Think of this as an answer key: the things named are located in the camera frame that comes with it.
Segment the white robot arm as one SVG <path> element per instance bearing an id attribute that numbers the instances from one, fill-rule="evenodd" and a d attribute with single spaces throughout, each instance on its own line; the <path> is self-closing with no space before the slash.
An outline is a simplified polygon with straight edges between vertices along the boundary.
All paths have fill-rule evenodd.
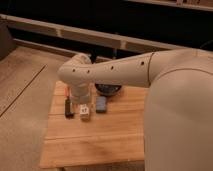
<path id="1" fill-rule="evenodd" d="M 91 83 L 146 87 L 145 171 L 213 171 L 213 52 L 176 49 L 93 64 L 77 54 L 58 70 L 74 101 Z"/>

